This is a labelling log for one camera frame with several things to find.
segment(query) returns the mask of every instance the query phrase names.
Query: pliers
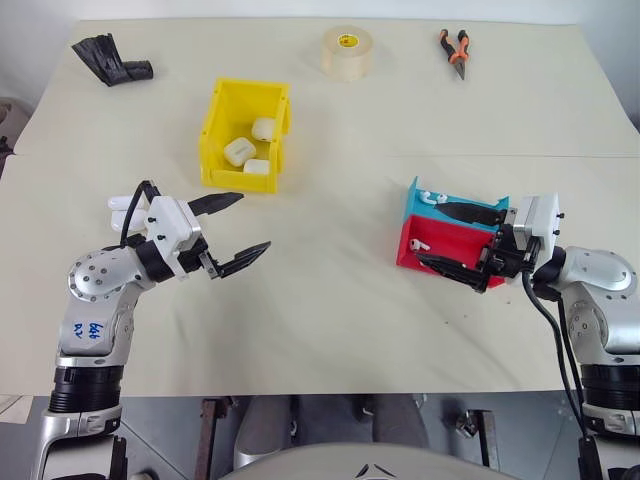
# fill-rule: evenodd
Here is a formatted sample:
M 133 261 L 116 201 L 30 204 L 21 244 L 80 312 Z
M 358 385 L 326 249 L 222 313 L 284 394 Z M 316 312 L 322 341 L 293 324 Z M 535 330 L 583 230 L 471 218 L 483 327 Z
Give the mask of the pliers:
M 451 65 L 456 69 L 460 78 L 464 80 L 464 65 L 467 60 L 469 60 L 469 37 L 467 36 L 467 32 L 464 30 L 460 30 L 458 33 L 458 42 L 460 43 L 460 47 L 458 51 L 453 46 L 453 44 L 449 41 L 449 31 L 446 28 L 443 28 L 440 31 L 440 45 L 444 48 L 444 51 L 447 52 L 448 60 Z

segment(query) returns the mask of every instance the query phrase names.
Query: masking tape roll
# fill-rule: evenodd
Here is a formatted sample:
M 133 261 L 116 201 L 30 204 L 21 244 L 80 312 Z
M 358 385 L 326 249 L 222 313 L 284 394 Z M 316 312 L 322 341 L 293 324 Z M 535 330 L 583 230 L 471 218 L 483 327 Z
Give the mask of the masking tape roll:
M 361 28 L 341 25 L 324 34 L 322 70 L 331 78 L 352 82 L 371 68 L 373 39 Z

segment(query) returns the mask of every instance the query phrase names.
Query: black cable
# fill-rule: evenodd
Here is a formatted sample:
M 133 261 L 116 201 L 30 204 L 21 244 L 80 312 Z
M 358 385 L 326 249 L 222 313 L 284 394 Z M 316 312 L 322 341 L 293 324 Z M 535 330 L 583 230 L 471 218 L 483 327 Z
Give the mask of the black cable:
M 571 395 L 571 386 L 569 385 L 569 379 L 567 378 L 567 369 L 564 364 L 564 352 L 562 349 L 562 339 L 560 335 L 560 328 L 558 327 L 558 323 L 556 319 L 549 313 L 549 311 L 540 303 L 538 297 L 536 297 L 533 292 L 533 287 L 531 286 L 531 279 L 529 276 L 531 275 L 531 271 L 523 271 L 522 272 L 522 286 L 524 287 L 524 291 L 529 297 L 529 300 L 533 304 L 534 307 L 542 314 L 542 316 L 549 322 L 551 329 L 553 330 L 553 339 L 556 344 L 556 355 L 558 356 L 558 366 L 560 367 L 560 376 L 562 377 L 562 384 L 564 386 L 564 392 L 567 395 L 567 399 L 569 400 L 569 405 L 571 406 L 571 410 L 573 411 L 573 415 L 576 417 L 576 421 L 578 422 L 578 426 L 582 431 L 582 436 L 587 435 L 587 430 L 584 427 L 584 423 L 582 421 L 582 417 L 578 411 L 578 408 L 575 405 L 574 398 Z
M 558 316 L 560 319 L 560 331 L 562 333 L 562 341 L 564 343 L 564 349 L 567 352 L 567 358 L 569 359 L 569 366 L 571 367 L 571 375 L 573 376 L 573 383 L 576 385 L 576 395 L 578 395 L 578 410 L 580 410 L 580 417 L 584 419 L 584 412 L 582 411 L 582 404 L 584 403 L 584 395 L 582 393 L 582 382 L 580 381 L 580 374 L 578 373 L 578 366 L 576 364 L 576 358 L 571 348 L 571 341 L 569 339 L 569 332 L 567 330 L 567 319 L 564 315 L 564 302 L 562 298 L 558 300 Z
M 129 234 L 129 224 L 131 223 L 133 211 L 136 209 L 136 206 L 138 205 L 138 201 L 140 200 L 144 189 L 150 186 L 151 182 L 149 182 L 149 180 L 143 180 L 142 182 L 140 182 L 140 184 L 136 188 L 135 193 L 133 194 L 133 197 L 131 198 L 131 203 L 129 203 L 127 214 L 125 215 L 124 222 L 122 223 L 122 233 L 120 234 L 120 248 L 127 245 L 127 235 Z

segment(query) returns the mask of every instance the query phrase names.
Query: red and blue box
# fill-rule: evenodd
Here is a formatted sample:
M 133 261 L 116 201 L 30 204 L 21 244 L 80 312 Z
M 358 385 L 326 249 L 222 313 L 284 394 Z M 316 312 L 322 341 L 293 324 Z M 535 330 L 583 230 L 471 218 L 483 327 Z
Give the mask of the red and blue box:
M 447 216 L 437 210 L 435 204 L 425 203 L 421 200 L 421 194 L 425 190 L 419 189 L 417 183 L 418 177 L 409 187 L 396 265 L 432 275 L 440 275 L 431 268 L 422 265 L 415 252 L 409 248 L 410 240 L 417 239 L 431 247 L 429 251 L 423 253 L 447 257 L 468 265 L 469 268 L 475 268 L 483 248 L 493 241 L 498 226 L 470 224 Z M 429 199 L 433 200 L 440 195 L 439 192 L 430 193 Z M 506 210 L 509 207 L 509 197 L 501 198 L 495 205 L 453 196 L 448 196 L 446 201 L 471 203 L 496 210 Z M 504 281 L 502 277 L 492 276 L 488 287 L 497 287 L 502 285 Z

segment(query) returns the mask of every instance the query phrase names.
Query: metal stand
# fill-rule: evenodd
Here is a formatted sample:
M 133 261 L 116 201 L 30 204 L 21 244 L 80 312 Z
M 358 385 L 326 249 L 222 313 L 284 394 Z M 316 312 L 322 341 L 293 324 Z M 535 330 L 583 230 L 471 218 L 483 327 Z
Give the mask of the metal stand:
M 482 464 L 500 471 L 496 421 L 491 410 L 467 410 L 458 418 L 456 428 L 467 438 L 479 434 Z
M 200 427 L 200 442 L 196 457 L 196 471 L 194 480 L 209 480 L 211 477 L 211 459 L 213 457 L 213 442 L 216 436 L 216 422 L 225 418 L 233 400 L 224 398 L 205 398 L 202 400 L 202 426 Z

